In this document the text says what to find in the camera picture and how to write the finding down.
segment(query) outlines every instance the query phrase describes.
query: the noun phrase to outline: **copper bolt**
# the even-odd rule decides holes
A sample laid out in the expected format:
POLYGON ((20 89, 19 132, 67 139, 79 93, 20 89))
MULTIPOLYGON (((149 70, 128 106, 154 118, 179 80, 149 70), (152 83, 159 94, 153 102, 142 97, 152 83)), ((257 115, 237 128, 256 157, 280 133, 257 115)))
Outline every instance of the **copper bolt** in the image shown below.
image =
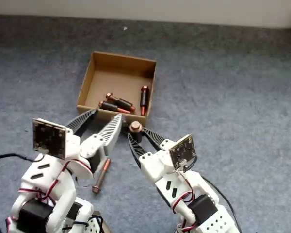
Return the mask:
POLYGON ((130 135, 138 143, 142 141, 142 128, 142 124, 138 121, 132 122, 129 126, 130 135))
POLYGON ((115 104, 107 103, 105 101, 100 101, 98 106, 99 108, 104 109, 104 110, 130 114, 130 111, 127 111, 122 108, 118 108, 115 104))
POLYGON ((107 173, 107 170, 109 169, 110 163, 111 163, 111 159, 107 159, 95 186, 92 187, 92 191, 96 194, 98 194, 101 191, 102 182, 107 173))
POLYGON ((150 88, 148 86, 143 86, 141 88, 141 96, 140 96, 141 115, 143 117, 146 116, 146 110, 148 108, 149 98, 150 98, 150 88))
POLYGON ((134 121, 130 124, 129 130, 134 133, 138 133, 142 130, 142 124, 138 121, 134 121))
POLYGON ((132 103, 128 102, 125 99, 115 97, 113 93, 106 94, 107 100, 113 101, 117 106, 122 109, 125 109, 130 112, 135 112, 136 108, 132 105, 132 103))

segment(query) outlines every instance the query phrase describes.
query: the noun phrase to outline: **gray carpet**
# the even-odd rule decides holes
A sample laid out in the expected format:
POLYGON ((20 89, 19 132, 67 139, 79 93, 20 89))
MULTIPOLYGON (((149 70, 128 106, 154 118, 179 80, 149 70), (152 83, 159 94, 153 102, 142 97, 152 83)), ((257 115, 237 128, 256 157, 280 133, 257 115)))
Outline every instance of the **gray carpet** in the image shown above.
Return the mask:
MULTIPOLYGON (((172 140, 193 134, 194 170, 226 194, 244 233, 291 233, 289 30, 0 16, 0 154, 34 158, 32 118, 65 124, 77 115, 94 50, 157 60, 148 127, 172 140)), ((0 161, 2 227, 28 167, 0 161)), ((115 233, 171 233, 177 223, 124 136, 102 193, 78 194, 115 233)))

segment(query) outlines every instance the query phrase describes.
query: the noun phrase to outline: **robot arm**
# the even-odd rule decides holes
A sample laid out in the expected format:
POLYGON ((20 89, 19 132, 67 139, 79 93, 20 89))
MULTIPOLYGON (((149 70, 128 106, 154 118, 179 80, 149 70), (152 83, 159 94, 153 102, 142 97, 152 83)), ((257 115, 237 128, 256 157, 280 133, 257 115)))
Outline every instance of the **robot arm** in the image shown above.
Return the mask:
MULTIPOLYGON (((42 119, 34 120, 34 149, 45 157, 32 163, 22 177, 20 195, 12 207, 14 218, 9 225, 10 233, 61 230, 78 199, 71 175, 92 178, 93 173, 102 168, 121 130, 122 115, 118 114, 98 134, 80 145, 80 136, 96 113, 96 110, 90 110, 67 127, 42 119)), ((87 222, 93 211, 92 204, 83 201, 73 221, 87 222)), ((75 224, 71 233, 82 232, 84 228, 84 225, 75 224)))
POLYGON ((187 163, 196 159, 191 135, 173 142, 146 128, 139 135, 130 128, 128 140, 141 171, 166 204, 180 215, 178 233, 239 233, 226 208, 219 204, 215 191, 199 173, 186 169, 187 163), (142 148, 142 136, 150 141, 156 153, 142 148))

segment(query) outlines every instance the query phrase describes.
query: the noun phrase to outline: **white wall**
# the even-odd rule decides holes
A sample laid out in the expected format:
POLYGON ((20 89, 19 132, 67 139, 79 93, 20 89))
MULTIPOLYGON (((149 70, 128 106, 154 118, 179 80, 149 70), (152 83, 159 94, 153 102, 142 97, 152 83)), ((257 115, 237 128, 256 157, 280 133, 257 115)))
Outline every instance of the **white wall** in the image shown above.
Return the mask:
POLYGON ((291 27, 291 0, 0 0, 0 14, 291 27))

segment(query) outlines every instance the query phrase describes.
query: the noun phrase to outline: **cardboard box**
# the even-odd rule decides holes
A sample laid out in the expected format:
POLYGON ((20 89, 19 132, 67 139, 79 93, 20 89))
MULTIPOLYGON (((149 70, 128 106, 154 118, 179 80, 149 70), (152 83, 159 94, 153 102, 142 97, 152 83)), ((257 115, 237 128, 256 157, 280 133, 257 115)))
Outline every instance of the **cardboard box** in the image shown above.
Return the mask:
MULTIPOLYGON (((86 70, 78 98, 77 109, 83 113, 97 108, 106 94, 112 92, 133 104, 136 111, 123 114, 128 123, 139 121, 146 125, 153 99, 154 74, 156 61, 105 52, 93 52, 86 70), (140 113, 140 93, 142 86, 150 88, 149 107, 146 116, 140 113)), ((109 121, 118 112, 99 109, 97 118, 109 121)))

